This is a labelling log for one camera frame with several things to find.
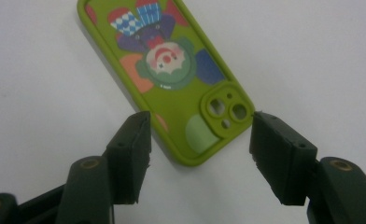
phone case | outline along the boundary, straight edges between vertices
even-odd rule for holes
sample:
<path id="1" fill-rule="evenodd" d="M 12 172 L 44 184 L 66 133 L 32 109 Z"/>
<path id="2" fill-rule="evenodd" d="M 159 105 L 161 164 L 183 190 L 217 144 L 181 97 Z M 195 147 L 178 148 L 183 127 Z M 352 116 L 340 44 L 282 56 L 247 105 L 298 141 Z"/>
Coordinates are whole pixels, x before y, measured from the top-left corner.
<path id="1" fill-rule="evenodd" d="M 203 163 L 251 125 L 253 104 L 180 0 L 79 0 L 77 11 L 182 164 Z"/>

blue shape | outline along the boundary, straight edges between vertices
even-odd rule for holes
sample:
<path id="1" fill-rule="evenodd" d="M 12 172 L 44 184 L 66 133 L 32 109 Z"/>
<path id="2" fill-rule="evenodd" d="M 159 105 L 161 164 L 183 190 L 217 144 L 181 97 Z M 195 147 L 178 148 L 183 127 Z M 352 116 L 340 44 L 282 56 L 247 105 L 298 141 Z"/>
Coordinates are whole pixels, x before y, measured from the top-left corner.
<path id="1" fill-rule="evenodd" d="M 195 60 L 197 61 L 197 76 L 202 82 L 214 85 L 225 79 L 218 65 L 205 49 L 198 51 Z"/>

white surface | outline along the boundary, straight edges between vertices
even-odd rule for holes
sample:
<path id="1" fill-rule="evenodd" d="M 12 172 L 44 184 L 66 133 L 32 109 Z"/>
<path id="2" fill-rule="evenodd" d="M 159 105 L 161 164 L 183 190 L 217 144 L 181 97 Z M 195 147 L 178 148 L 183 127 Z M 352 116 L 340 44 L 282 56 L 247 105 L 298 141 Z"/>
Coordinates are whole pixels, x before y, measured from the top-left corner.
<path id="1" fill-rule="evenodd" d="M 185 0 L 258 110 L 366 173 L 366 1 Z M 134 113 L 77 18 L 76 1 L 0 0 L 0 192 L 19 203 L 100 155 Z M 117 223 L 307 223 L 248 153 L 250 129 L 204 165 L 153 141 L 140 202 Z"/>

green phone case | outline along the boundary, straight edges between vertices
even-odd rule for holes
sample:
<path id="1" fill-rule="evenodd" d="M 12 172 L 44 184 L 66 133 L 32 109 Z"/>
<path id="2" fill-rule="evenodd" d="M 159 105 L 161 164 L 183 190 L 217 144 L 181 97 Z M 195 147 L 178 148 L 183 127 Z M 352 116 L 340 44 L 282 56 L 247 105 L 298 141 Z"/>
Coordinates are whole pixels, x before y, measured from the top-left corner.
<path id="1" fill-rule="evenodd" d="M 199 165 L 252 123 L 254 106 L 180 0 L 79 0 L 78 15 L 152 127 Z"/>

cartoon illustration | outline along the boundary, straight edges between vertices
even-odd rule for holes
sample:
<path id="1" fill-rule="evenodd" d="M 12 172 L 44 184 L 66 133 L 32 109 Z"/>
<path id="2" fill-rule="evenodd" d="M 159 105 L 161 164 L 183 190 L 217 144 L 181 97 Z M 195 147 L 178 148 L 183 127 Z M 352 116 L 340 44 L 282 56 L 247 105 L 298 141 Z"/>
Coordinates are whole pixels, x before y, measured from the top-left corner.
<path id="1" fill-rule="evenodd" d="M 130 77 L 139 90 L 151 89 L 140 87 L 141 78 L 165 90 L 182 89 L 195 77 L 210 85 L 224 79 L 205 49 L 194 52 L 193 44 L 184 36 L 171 39 L 177 23 L 188 25 L 174 4 L 168 3 L 164 12 L 157 0 L 137 0 L 135 7 L 138 18 L 129 8 L 119 7 L 107 19 L 118 32 L 118 47 L 133 52 L 120 62 L 126 70 L 134 65 L 136 71 Z"/>

